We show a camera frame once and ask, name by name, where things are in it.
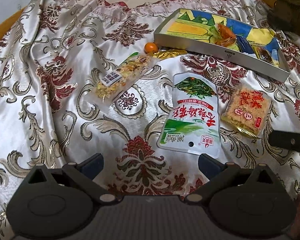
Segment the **green white seaweed pouch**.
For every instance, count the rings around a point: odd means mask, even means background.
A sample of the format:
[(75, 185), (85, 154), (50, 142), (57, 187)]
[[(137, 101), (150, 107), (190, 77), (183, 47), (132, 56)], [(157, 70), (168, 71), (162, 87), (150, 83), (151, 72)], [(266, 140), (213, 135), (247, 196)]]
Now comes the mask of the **green white seaweed pouch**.
[(217, 159), (221, 139), (216, 85), (190, 71), (175, 74), (172, 101), (157, 146)]

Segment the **rice cracker packet red print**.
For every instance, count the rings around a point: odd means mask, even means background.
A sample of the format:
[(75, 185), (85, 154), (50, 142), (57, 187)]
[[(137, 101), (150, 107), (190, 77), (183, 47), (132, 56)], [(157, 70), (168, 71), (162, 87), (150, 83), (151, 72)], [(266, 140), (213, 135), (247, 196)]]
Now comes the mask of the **rice cracker packet red print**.
[(270, 111), (271, 98), (266, 93), (247, 85), (233, 93), (222, 120), (250, 138), (259, 138)]

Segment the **mixed nut bar packet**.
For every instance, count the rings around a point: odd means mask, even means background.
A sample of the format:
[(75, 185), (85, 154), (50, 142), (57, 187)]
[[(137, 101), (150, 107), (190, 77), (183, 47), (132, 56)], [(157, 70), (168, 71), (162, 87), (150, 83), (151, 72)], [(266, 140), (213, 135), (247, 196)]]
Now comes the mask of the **mixed nut bar packet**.
[(99, 108), (109, 107), (158, 62), (159, 59), (150, 55), (130, 55), (115, 70), (100, 78), (89, 92), (89, 100)]

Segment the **dark brown small packet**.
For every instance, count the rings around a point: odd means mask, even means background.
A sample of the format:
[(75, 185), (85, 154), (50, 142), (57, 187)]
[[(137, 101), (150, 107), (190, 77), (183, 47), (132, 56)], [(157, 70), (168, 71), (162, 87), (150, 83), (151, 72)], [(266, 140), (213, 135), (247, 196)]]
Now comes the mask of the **dark brown small packet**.
[(268, 64), (273, 64), (273, 60), (271, 58), (271, 55), (266, 49), (264, 49), (261, 46), (252, 46), (252, 48), (253, 48), (253, 51), (254, 51), (256, 57), (259, 60), (262, 60), (262, 61), (264, 61)]

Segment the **dark blue sachet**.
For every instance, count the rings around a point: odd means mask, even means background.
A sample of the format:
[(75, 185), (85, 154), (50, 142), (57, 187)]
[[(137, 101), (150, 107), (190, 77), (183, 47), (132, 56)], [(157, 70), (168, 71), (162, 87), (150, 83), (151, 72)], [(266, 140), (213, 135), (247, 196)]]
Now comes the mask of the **dark blue sachet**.
[(242, 37), (240, 35), (236, 36), (236, 44), (242, 53), (246, 54), (254, 54), (254, 51), (250, 45), (250, 43), (247, 41), (245, 37)]

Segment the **orange snack packet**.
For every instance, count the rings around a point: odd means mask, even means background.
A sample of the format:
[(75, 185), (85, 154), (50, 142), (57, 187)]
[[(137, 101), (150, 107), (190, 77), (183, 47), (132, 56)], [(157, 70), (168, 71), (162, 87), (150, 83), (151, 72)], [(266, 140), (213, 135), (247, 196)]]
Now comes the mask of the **orange snack packet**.
[(216, 45), (227, 47), (236, 42), (236, 35), (227, 26), (218, 23), (217, 30), (221, 38), (215, 41)]

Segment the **small orange mandarin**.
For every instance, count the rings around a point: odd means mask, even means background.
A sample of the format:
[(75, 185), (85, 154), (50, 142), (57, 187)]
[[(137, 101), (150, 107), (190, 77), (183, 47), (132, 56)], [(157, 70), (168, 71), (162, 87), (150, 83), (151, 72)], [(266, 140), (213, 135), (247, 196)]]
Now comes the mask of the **small orange mandarin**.
[(145, 53), (147, 53), (147, 54), (153, 54), (153, 53), (157, 53), (158, 51), (159, 51), (159, 48), (158, 48), (158, 46), (155, 44), (155, 43), (153, 43), (153, 42), (148, 42), (148, 43), (146, 43), (145, 44), (145, 46), (144, 46), (144, 51), (145, 51)]

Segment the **yellow green snack packet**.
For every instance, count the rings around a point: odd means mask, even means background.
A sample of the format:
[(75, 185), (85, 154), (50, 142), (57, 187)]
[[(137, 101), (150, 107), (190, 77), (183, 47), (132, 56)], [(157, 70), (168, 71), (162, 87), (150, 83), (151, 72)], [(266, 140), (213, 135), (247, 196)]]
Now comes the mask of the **yellow green snack packet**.
[(235, 51), (239, 51), (240, 52), (240, 48), (239, 48), (239, 46), (237, 45), (236, 42), (233, 43), (233, 44), (231, 44), (231, 45), (229, 45), (229, 46), (227, 46), (227, 48), (231, 49), (231, 50), (235, 50)]

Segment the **grey tray with colourful drawing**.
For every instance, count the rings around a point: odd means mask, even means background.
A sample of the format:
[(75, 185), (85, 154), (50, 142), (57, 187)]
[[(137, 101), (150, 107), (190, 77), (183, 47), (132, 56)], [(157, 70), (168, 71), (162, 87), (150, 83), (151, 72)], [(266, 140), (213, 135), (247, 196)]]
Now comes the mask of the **grey tray with colourful drawing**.
[(279, 82), (285, 82), (290, 75), (272, 29), (210, 12), (177, 9), (157, 27), (154, 42), (162, 47), (217, 57)]

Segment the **silver floral satin bedspread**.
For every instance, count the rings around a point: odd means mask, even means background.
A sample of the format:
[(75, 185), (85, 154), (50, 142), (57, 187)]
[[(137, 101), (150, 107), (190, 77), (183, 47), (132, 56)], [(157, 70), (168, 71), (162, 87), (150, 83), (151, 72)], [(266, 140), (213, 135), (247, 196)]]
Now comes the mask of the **silver floral satin bedspread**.
[(158, 148), (172, 109), (174, 74), (202, 74), (225, 110), (239, 85), (265, 92), (272, 103), (260, 140), (221, 123), (222, 162), (268, 164), (285, 189), (300, 194), (300, 153), (271, 146), (278, 129), (300, 132), (300, 38), (279, 34), (290, 76), (281, 83), (212, 56), (161, 61), (107, 112), (85, 101), (101, 74), (142, 52), (175, 10), (190, 8), (266, 28), (269, 7), (258, 0), (158, 0), (132, 7), (111, 0), (30, 0), (0, 40), (0, 239), (9, 239), (7, 204), (37, 164), (59, 168), (104, 156), (99, 185), (117, 195), (185, 197), (206, 183), (196, 155)]

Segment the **gold foil snack wrapper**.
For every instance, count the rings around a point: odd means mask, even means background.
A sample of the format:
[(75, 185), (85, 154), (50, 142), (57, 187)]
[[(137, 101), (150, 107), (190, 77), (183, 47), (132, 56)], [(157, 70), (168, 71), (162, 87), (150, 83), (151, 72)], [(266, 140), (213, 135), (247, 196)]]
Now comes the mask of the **gold foil snack wrapper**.
[(167, 50), (160, 50), (158, 52), (155, 52), (153, 56), (160, 61), (165, 59), (170, 59), (174, 57), (178, 57), (181, 55), (186, 55), (187, 51), (183, 49), (167, 49)]

